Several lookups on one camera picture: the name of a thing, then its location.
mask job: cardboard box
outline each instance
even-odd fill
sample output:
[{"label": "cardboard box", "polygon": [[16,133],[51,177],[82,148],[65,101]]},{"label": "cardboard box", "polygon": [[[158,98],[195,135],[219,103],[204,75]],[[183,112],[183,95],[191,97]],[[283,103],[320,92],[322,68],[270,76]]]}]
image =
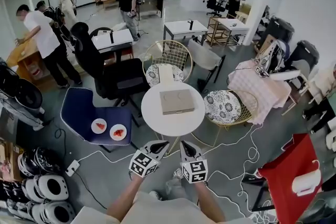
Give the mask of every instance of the cardboard box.
[{"label": "cardboard box", "polygon": [[264,44],[262,45],[262,47],[261,47],[260,50],[259,50],[259,54],[260,54],[262,51],[268,49],[268,47],[273,43],[274,40],[276,40],[276,38],[275,38],[274,36],[272,36],[272,35],[268,35],[267,38],[266,38],[265,41],[264,41]]}]

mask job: chair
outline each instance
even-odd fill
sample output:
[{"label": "chair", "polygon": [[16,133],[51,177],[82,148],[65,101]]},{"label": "chair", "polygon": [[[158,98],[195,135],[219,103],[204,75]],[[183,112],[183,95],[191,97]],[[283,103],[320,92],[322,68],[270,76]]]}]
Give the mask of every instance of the chair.
[{"label": "chair", "polygon": [[[188,58],[190,58],[190,68],[189,66],[186,66]],[[151,66],[170,64],[176,66],[183,72],[183,78],[179,81],[185,82],[193,70],[192,62],[193,59],[188,49],[183,44],[174,40],[163,40],[157,41],[148,48],[143,56],[142,70],[146,76],[146,72],[149,68],[151,68]],[[157,68],[153,69],[154,73],[151,74],[152,82],[150,84],[152,86],[159,83],[159,73],[156,70]]]},{"label": "chair", "polygon": [[71,29],[71,34],[77,39],[75,56],[78,64],[95,79],[98,95],[110,100],[117,99],[114,106],[118,106],[122,100],[122,106],[130,101],[141,116],[139,107],[130,97],[149,88],[141,71],[141,60],[128,59],[105,67],[103,57],[90,39],[88,30],[85,23],[76,23]]},{"label": "chair", "polygon": [[247,91],[212,91],[204,98],[204,104],[205,116],[219,127],[215,142],[213,145],[209,145],[198,139],[193,133],[192,136],[209,147],[216,145],[223,127],[228,130],[230,126],[246,123],[258,113],[258,100]]},{"label": "chair", "polygon": [[223,1],[217,2],[217,0],[208,0],[207,8],[213,9],[213,12],[208,12],[208,14],[212,14],[214,16],[221,17],[222,15],[219,12],[224,12],[225,8],[222,7]]},{"label": "chair", "polygon": [[214,83],[216,83],[219,72],[221,71],[224,63],[225,55],[223,57],[219,57],[216,53],[205,48],[200,43],[192,39],[189,40],[188,50],[193,58],[194,63],[196,63],[201,68],[209,71],[209,75],[207,76],[206,80],[197,80],[198,89],[200,92],[203,92],[212,75],[216,72],[218,68],[217,75],[214,80]]},{"label": "chair", "polygon": [[[93,91],[86,88],[69,88],[61,108],[60,116],[64,124],[75,134],[90,144],[99,145],[105,151],[111,153],[105,146],[127,146],[131,144],[132,120],[135,121],[131,111],[127,108],[96,108],[93,103]],[[91,129],[91,123],[95,119],[104,119],[107,122],[106,131],[95,134]],[[126,127],[127,134],[123,140],[115,141],[110,136],[110,129],[122,124]]]}]

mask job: white chair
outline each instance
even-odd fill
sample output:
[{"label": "white chair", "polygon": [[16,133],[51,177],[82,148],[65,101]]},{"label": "white chair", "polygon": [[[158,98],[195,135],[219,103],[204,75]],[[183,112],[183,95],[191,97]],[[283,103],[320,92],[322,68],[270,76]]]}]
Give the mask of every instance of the white chair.
[{"label": "white chair", "polygon": [[216,53],[203,47],[200,43],[194,41],[193,39],[191,39],[188,43],[188,50],[194,63],[196,63],[201,68],[209,71],[209,75],[207,76],[206,80],[203,79],[197,80],[198,89],[200,92],[203,92],[204,88],[210,81],[212,75],[218,68],[218,72],[214,80],[214,83],[216,83],[219,72],[221,71],[225,59],[225,55],[223,57],[220,57]]}]

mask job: plate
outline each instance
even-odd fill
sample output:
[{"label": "plate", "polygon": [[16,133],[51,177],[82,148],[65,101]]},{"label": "plate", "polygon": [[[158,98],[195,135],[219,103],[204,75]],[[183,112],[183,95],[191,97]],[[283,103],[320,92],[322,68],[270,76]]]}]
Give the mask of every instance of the plate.
[{"label": "plate", "polygon": [[[97,124],[102,124],[104,125],[104,129],[101,129],[100,127],[98,127]],[[107,123],[105,120],[103,119],[95,119],[92,123],[91,123],[91,129],[95,134],[102,134],[103,132],[106,131],[107,128]]]},{"label": "plate", "polygon": [[[117,130],[123,130],[121,136],[117,136],[117,135],[113,135],[115,131]],[[126,127],[122,124],[116,124],[114,126],[112,126],[111,130],[110,130],[110,137],[115,140],[115,141],[120,141],[123,140],[127,135],[127,130]]]}]

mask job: white cable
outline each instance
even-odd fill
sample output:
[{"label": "white cable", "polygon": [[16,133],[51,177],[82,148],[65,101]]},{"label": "white cable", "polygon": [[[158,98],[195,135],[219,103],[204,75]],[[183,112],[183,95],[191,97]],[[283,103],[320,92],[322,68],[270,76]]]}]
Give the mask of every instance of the white cable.
[{"label": "white cable", "polygon": [[124,158],[118,159],[118,160],[116,160],[116,161],[111,161],[109,158],[107,158],[107,157],[105,156],[105,154],[104,154],[102,151],[95,151],[95,152],[91,153],[90,155],[88,155],[88,156],[86,156],[86,157],[84,157],[84,158],[82,158],[82,159],[79,159],[78,162],[80,162],[80,161],[82,161],[82,160],[84,160],[84,159],[86,159],[86,158],[92,156],[92,155],[95,154],[95,153],[101,153],[101,154],[105,157],[105,159],[107,159],[110,163],[117,163],[117,162],[119,162],[119,161],[122,161],[123,159],[126,159],[126,158],[128,158],[128,157],[134,155],[134,153],[133,153],[133,154],[130,154],[130,155],[124,157]]}]

